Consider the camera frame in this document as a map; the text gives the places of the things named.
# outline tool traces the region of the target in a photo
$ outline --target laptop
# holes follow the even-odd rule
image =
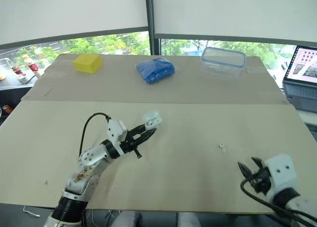
[[[296,47],[283,88],[296,109],[317,113],[317,48]]]

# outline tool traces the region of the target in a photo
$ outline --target beige table surface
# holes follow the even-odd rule
[[[147,84],[135,68],[158,56],[102,55],[103,66],[95,74],[75,70],[78,55],[62,54],[26,94],[24,100],[103,101],[190,104],[287,103],[258,57],[247,57],[246,69],[237,79],[200,71],[200,57],[164,56],[176,73]]]
[[[105,112],[128,128],[159,109],[161,128],[102,175],[93,209],[262,213],[242,193],[237,162],[285,153],[293,158],[299,192],[317,203],[316,142],[291,105],[216,105],[22,101],[0,127],[0,202],[54,207],[76,167],[86,119]],[[84,148],[106,139],[94,118]],[[225,143],[222,152],[218,145]]]
[[[0,127],[0,202],[54,207],[77,164],[82,128],[95,112],[128,128],[159,109],[161,128],[102,175],[93,209],[271,212],[245,196],[237,162],[292,156],[302,195],[317,203],[316,142],[257,57],[236,80],[203,74],[199,57],[166,57],[176,74],[146,84],[134,65],[150,56],[102,56],[95,74],[60,55]],[[94,118],[84,148],[106,139]],[[218,145],[225,143],[222,152]]]

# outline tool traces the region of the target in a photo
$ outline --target laptop keyboard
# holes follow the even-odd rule
[[[298,97],[306,97],[310,99],[317,99],[317,88],[310,88],[304,86],[296,86],[296,85],[286,85],[287,94],[298,96]]]

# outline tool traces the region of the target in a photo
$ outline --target yellow sponge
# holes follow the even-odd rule
[[[103,60],[100,55],[92,54],[82,54],[73,61],[77,71],[88,73],[95,73],[102,63]]]

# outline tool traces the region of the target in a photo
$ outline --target laptop screen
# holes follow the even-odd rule
[[[317,48],[297,46],[284,81],[317,85]]]

